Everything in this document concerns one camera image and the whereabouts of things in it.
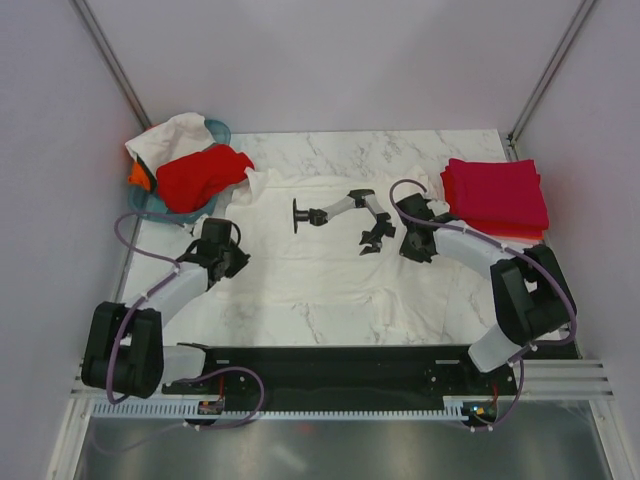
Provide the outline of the white robot print t shirt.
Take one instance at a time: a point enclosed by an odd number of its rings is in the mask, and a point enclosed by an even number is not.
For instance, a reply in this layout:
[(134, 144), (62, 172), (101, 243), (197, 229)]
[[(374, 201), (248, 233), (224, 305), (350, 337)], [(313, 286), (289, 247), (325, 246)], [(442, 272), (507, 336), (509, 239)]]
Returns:
[(205, 294), (206, 326), (235, 345), (471, 343), (497, 323), (490, 283), (438, 256), (402, 257), (400, 237), (365, 253), (374, 218), (345, 212), (321, 227), (295, 226), (291, 207), (324, 207), (357, 187), (332, 176), (250, 172), (225, 215), (237, 223), (248, 266)]

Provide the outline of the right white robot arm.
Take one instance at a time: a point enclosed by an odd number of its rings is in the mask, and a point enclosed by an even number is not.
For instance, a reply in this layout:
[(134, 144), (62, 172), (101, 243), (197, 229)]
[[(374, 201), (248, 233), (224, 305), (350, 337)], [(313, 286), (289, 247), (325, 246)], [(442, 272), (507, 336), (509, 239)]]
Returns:
[(467, 392), (483, 392), (495, 369), (539, 346), (564, 346), (577, 333), (577, 308), (553, 251), (544, 244), (517, 250), (446, 213), (434, 216), (414, 194), (392, 203), (413, 242), (465, 265), (491, 282), (497, 324), (468, 349), (458, 368)]

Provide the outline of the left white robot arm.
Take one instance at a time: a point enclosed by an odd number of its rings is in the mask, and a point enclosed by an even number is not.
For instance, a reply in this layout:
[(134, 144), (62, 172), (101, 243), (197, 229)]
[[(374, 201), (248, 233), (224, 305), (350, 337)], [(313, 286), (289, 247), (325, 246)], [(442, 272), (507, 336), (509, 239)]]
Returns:
[(93, 313), (81, 368), (84, 385), (102, 389), (117, 405), (130, 397), (146, 399), (164, 384), (183, 381), (198, 393), (219, 382), (219, 369), (205, 360), (197, 344), (166, 346), (163, 330), (191, 301), (249, 263), (240, 248), (239, 226), (208, 218), (200, 236), (156, 284), (127, 302), (102, 302)]

